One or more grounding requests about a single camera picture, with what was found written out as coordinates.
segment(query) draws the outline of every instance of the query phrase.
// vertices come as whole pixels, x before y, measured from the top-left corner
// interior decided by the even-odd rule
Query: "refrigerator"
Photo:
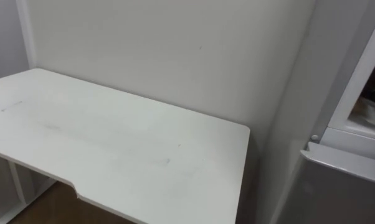
[[[250,223],[375,223],[375,1],[317,1],[266,147]]]

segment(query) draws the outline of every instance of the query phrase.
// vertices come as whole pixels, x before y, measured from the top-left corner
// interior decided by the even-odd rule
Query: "white wall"
[[[26,1],[38,67],[246,124],[259,146],[314,2]]]
[[[19,15],[14,0],[0,0],[0,78],[28,70]]]

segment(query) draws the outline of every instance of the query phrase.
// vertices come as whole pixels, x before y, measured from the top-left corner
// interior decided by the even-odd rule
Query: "wooden floor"
[[[133,224],[79,199],[74,189],[56,183],[9,224]]]

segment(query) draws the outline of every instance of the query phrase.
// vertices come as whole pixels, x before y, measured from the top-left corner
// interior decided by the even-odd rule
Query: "refrigerator door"
[[[375,160],[310,142],[296,165],[271,223],[375,224]]]

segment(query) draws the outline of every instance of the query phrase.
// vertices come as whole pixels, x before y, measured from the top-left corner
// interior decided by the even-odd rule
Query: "desk top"
[[[249,133],[42,69],[0,78],[0,156],[136,223],[235,223]]]

